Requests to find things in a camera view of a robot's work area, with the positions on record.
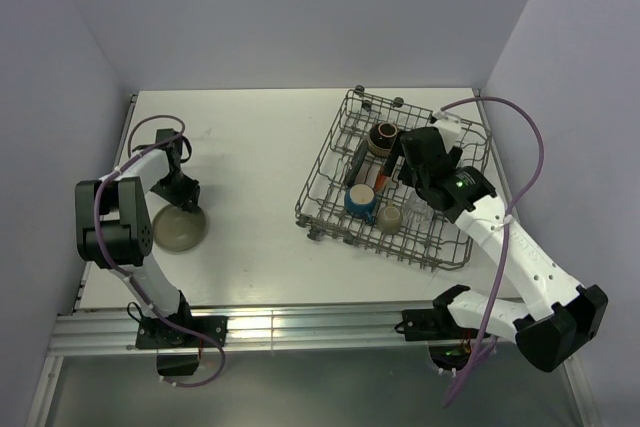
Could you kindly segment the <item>grey saucer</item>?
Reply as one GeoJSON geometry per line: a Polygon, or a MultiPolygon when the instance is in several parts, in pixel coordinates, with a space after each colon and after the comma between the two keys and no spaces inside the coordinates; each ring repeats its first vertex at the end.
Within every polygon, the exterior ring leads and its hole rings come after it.
{"type": "Polygon", "coordinates": [[[152,221],[155,244],[168,252],[181,253],[198,246],[208,233],[208,218],[199,207],[193,212],[167,205],[152,221]]]}

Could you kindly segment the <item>clear faceted glass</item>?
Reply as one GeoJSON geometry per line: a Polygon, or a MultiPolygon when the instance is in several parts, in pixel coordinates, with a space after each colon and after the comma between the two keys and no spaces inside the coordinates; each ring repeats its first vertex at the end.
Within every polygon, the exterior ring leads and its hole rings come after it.
{"type": "Polygon", "coordinates": [[[429,224],[433,218],[433,209],[428,203],[411,191],[402,205],[403,216],[408,224],[429,224]]]}

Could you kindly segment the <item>orange saucer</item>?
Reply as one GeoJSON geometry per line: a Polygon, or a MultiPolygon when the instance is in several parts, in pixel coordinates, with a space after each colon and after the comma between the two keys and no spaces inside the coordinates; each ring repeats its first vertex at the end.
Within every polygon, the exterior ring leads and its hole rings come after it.
{"type": "Polygon", "coordinates": [[[378,171],[374,183],[375,192],[380,192],[384,189],[386,183],[393,174],[399,156],[400,151],[397,148],[393,148],[378,171]]]}

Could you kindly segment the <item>brown glazed bowl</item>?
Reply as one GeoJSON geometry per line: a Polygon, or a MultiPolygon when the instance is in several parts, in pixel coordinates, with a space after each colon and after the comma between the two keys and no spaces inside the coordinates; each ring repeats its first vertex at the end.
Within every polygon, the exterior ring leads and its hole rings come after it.
{"type": "Polygon", "coordinates": [[[398,136],[399,129],[394,123],[381,122],[375,124],[368,133],[368,150],[376,157],[385,158],[398,136]]]}

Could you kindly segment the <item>dark teal cup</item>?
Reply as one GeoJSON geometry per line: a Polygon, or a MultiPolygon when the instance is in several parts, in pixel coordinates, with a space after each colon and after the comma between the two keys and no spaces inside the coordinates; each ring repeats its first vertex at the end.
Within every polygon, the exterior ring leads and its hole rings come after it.
{"type": "Polygon", "coordinates": [[[364,183],[353,185],[344,196],[346,212],[369,225],[374,223],[376,203],[377,199],[373,188],[364,183]]]}

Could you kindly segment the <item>dark teal saucer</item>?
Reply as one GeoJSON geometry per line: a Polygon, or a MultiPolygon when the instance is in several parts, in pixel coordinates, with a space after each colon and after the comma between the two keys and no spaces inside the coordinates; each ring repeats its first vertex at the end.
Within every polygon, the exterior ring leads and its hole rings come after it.
{"type": "Polygon", "coordinates": [[[367,152],[368,142],[366,140],[362,140],[351,159],[350,167],[345,175],[344,185],[346,187],[351,188],[356,183],[357,176],[366,159],[367,152]]]}

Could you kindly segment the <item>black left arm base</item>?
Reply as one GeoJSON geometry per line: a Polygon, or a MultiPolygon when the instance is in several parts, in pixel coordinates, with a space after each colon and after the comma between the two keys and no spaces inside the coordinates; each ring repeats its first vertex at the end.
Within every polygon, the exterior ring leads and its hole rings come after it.
{"type": "Polygon", "coordinates": [[[187,326],[189,333],[168,326],[158,318],[143,317],[139,321],[135,348],[156,352],[156,370],[164,377],[192,376],[201,362],[201,351],[213,344],[225,345],[228,318],[221,315],[193,317],[187,326]]]}

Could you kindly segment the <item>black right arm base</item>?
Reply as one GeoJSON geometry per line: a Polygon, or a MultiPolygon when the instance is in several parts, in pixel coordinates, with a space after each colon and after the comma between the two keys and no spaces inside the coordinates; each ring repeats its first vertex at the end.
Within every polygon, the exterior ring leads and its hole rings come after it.
{"type": "Polygon", "coordinates": [[[438,371],[457,373],[472,353],[476,329],[459,327],[444,310],[406,309],[402,320],[394,326],[396,334],[406,342],[426,342],[429,356],[438,371]]]}

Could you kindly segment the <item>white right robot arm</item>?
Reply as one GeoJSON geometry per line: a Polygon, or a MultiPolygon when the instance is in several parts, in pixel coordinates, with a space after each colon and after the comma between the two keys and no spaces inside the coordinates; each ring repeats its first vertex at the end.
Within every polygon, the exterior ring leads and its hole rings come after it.
{"type": "Polygon", "coordinates": [[[551,372],[595,337],[608,297],[599,286],[586,287],[562,270],[508,213],[479,170],[459,166],[458,135],[436,125],[402,133],[399,178],[500,266],[521,300],[490,300],[456,285],[425,314],[404,313],[405,338],[483,330],[514,343],[531,365],[551,372]]]}

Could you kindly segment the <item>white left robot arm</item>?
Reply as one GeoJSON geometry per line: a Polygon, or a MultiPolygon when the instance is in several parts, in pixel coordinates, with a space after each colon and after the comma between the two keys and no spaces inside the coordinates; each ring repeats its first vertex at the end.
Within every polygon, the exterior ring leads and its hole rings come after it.
{"type": "Polygon", "coordinates": [[[207,233],[200,185],[182,171],[189,142],[159,129],[120,169],[75,186],[76,244],[81,258],[111,271],[141,304],[141,320],[183,346],[195,333],[189,304],[152,254],[155,242],[173,252],[197,246],[207,233]]]}

